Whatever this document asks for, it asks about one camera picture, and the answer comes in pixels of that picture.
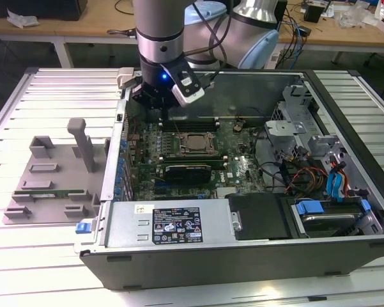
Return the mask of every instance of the green circuit board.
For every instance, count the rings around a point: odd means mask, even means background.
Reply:
[[[263,178],[250,152],[250,129],[236,133],[234,125],[235,120],[220,120],[215,132],[188,133],[162,132],[157,124],[130,127],[129,131],[134,131],[128,136],[135,178],[134,200],[218,198],[218,188],[224,187],[234,187],[236,193],[264,192]],[[185,136],[189,136],[189,144],[182,143]],[[211,166],[210,181],[197,185],[167,183],[165,167],[179,164]]]

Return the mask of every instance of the red wire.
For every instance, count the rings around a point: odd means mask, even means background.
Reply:
[[[319,168],[302,168],[302,169],[300,169],[299,171],[296,172],[296,174],[295,174],[295,176],[293,177],[291,183],[294,182],[295,178],[298,177],[299,174],[300,174],[302,171],[304,171],[304,170],[310,170],[310,169],[315,169],[316,171],[321,172],[324,176],[327,177],[327,174],[326,174],[322,169],[319,169]],[[286,189],[286,191],[285,191],[284,193],[287,193],[288,190],[289,190],[289,188],[290,188],[290,186],[287,187],[287,189]]]

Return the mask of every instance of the black plastic cover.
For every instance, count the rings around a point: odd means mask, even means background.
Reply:
[[[236,232],[237,240],[291,239],[287,219],[280,198],[283,194],[250,193],[230,194],[231,212],[240,216],[242,230]]]

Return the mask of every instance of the wooden desk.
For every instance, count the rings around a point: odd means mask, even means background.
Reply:
[[[364,47],[384,47],[384,32],[377,27],[366,24],[365,28],[341,29],[333,18],[319,19],[319,22],[303,21],[303,14],[299,13],[300,7],[294,10],[293,5],[300,3],[298,0],[289,0],[288,10],[292,18],[299,26],[311,29],[311,34],[307,39],[307,45],[343,45],[343,46],[364,46]],[[291,41],[291,30],[287,25],[283,25],[280,30],[280,42],[289,43]]]
[[[67,43],[135,44],[132,38],[112,36],[109,29],[133,29],[135,19],[115,10],[117,0],[88,0],[87,7],[78,21],[40,19],[40,25],[19,29],[6,19],[0,19],[0,38],[8,41],[53,43],[63,68],[73,63]],[[124,12],[132,12],[129,0],[118,5]]]
[[[61,66],[73,67],[67,43],[108,43],[135,44],[131,38],[111,36],[108,29],[132,29],[135,27],[134,16],[122,14],[114,9],[116,0],[88,0],[88,5],[78,21],[61,21],[40,19],[36,27],[19,29],[6,19],[0,19],[0,37],[3,40],[50,42],[53,43]],[[288,10],[300,24],[312,29],[304,49],[315,51],[348,51],[348,52],[384,52],[384,33],[376,27],[366,25],[364,29],[341,29],[334,19],[322,18],[317,24],[304,22],[303,14],[292,10],[298,0],[289,0]],[[123,0],[118,8],[132,12],[129,0]],[[287,25],[280,30],[280,42],[275,54],[283,50],[291,41],[291,31]]]

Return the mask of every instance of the workbench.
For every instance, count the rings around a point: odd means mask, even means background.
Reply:
[[[132,29],[135,27],[134,16],[125,15],[114,9],[116,0],[88,0],[88,5],[78,21],[40,19],[36,27],[19,29],[6,19],[0,19],[0,37],[5,41],[50,42],[53,43],[63,68],[73,67],[67,43],[107,43],[136,44],[136,40],[126,37],[111,36],[109,29]],[[341,29],[331,18],[320,18],[317,24],[304,22],[299,7],[292,10],[299,0],[289,0],[288,10],[301,26],[312,29],[304,46],[306,50],[337,52],[382,52],[384,53],[384,33],[378,28],[366,25],[365,28]],[[132,12],[129,2],[122,1],[119,9]],[[275,50],[278,55],[291,41],[291,30],[287,25],[280,29],[279,44]],[[277,60],[268,63],[273,68]]]
[[[77,241],[74,224],[4,225],[3,210],[29,160],[29,144],[33,136],[48,135],[54,144],[72,144],[75,141],[66,126],[69,118],[74,116],[85,118],[86,134],[91,136],[93,144],[103,144],[105,138],[111,136],[115,108],[121,96],[116,85],[117,71],[30,70],[0,112],[0,306],[71,306],[81,303],[85,307],[106,304],[344,307],[384,304],[384,258],[349,276],[111,292],[103,288],[74,253],[73,245]],[[358,87],[350,81],[352,78],[347,72],[316,73],[331,95],[346,96],[349,91],[355,93],[353,88]],[[360,99],[367,102],[370,97],[373,96],[366,93]],[[347,106],[343,107],[354,106],[349,97],[345,103]],[[358,133],[361,138],[363,134],[371,135],[364,131]]]
[[[49,42],[54,44],[59,62],[63,68],[72,68],[73,61],[68,43],[106,43],[133,45],[136,40],[124,36],[108,35],[110,29],[126,30],[135,27],[133,15],[125,15],[115,10],[117,0],[88,0],[84,13],[78,21],[40,19],[39,26],[20,29],[6,19],[0,19],[0,38],[15,42]],[[132,12],[127,0],[118,8]]]

